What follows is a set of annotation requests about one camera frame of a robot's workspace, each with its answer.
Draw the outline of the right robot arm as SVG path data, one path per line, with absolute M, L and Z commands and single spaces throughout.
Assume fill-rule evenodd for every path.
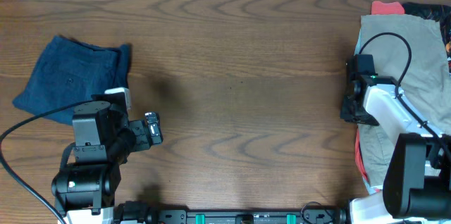
M 450 219 L 450 136 L 428 124 L 391 77 L 347 83 L 343 120 L 377 125 L 394 145 L 381 191 L 350 202 L 351 223 Z

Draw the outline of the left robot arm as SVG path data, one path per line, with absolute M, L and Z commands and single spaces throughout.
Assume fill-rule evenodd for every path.
M 65 223 L 120 223 L 115 193 L 120 166 L 128 156 L 163 142 L 158 113 L 129 120 L 127 106 L 89 101 L 75 107 L 75 142 L 61 160 L 51 184 L 57 213 Z

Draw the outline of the khaki cargo shorts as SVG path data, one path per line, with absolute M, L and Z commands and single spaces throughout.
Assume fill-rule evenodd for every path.
M 450 133 L 450 74 L 440 25 L 412 15 L 364 15 L 357 50 L 371 54 L 379 75 L 399 79 L 408 100 Z M 394 146 L 379 126 L 359 125 L 359 147 L 370 193 L 383 186 Z

